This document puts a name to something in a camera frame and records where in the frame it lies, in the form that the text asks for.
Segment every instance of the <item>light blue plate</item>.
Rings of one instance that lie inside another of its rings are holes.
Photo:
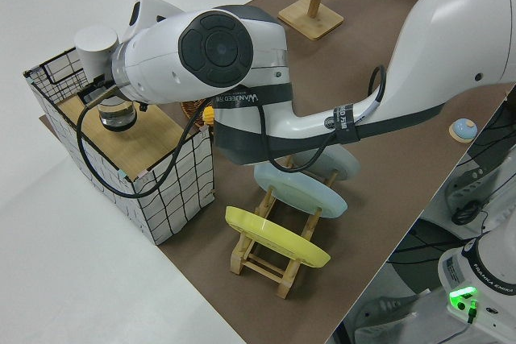
[[[313,149],[292,155],[294,165],[300,167],[306,164],[316,151],[316,149]],[[339,175],[337,175],[336,180],[348,180],[358,173],[360,163],[346,148],[340,144],[335,144],[324,148],[315,163],[306,170],[324,179],[329,179],[333,175],[333,171],[338,171]]]
[[[273,186],[273,196],[305,213],[322,210],[322,218],[337,218],[347,209],[346,201],[335,191],[303,173],[282,172],[270,163],[255,165],[256,183],[267,191]]]

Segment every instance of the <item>green light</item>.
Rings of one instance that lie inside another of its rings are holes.
[[[454,290],[453,292],[450,292],[450,302],[455,308],[458,309],[459,307],[457,305],[459,304],[460,300],[462,298],[468,298],[468,296],[471,296],[473,293],[476,293],[476,288],[473,286]],[[472,308],[476,308],[476,302],[472,302],[471,306]]]

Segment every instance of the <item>wooden board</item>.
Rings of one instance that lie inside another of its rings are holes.
[[[278,18],[311,40],[322,38],[337,28],[344,18],[323,4],[319,5],[315,18],[308,15],[310,0],[299,0],[278,13]]]
[[[60,103],[59,108],[74,123],[84,106],[78,96]],[[183,132],[157,106],[147,112],[138,111],[136,124],[124,132],[111,132],[102,126],[98,112],[89,112],[82,125],[83,133],[131,180],[145,169],[164,158],[179,142]]]

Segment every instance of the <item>wire mesh box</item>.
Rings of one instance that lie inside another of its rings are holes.
[[[208,131],[199,131],[187,140],[174,169],[158,190],[141,199],[120,197],[105,189],[91,175],[77,147],[75,122],[61,109],[64,102],[74,98],[88,84],[75,49],[36,66],[24,75],[55,135],[75,164],[156,245],[180,231],[200,209],[214,200],[213,158]],[[172,148],[146,166],[138,176],[131,177],[92,139],[84,134],[83,139],[86,154],[95,170],[108,184],[125,193],[141,193],[150,189],[161,178],[173,153]]]

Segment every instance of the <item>brown table mat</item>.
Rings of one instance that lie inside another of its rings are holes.
[[[277,15],[296,1],[251,4]],[[285,26],[296,113],[362,100],[371,71],[389,63],[416,1],[322,0],[344,23],[316,42]],[[253,211],[264,193],[251,167],[230,163],[216,149],[215,202],[160,248],[246,342],[324,343],[467,151],[448,134],[450,124],[467,117],[482,128],[508,90],[475,89],[428,122],[347,146],[362,165],[353,180],[335,185],[349,209],[322,219],[312,239],[331,261],[322,269],[302,267],[286,300],[271,280],[247,268],[241,276],[229,271],[238,234],[224,221],[225,207]],[[299,227],[306,218],[279,206],[272,220]]]

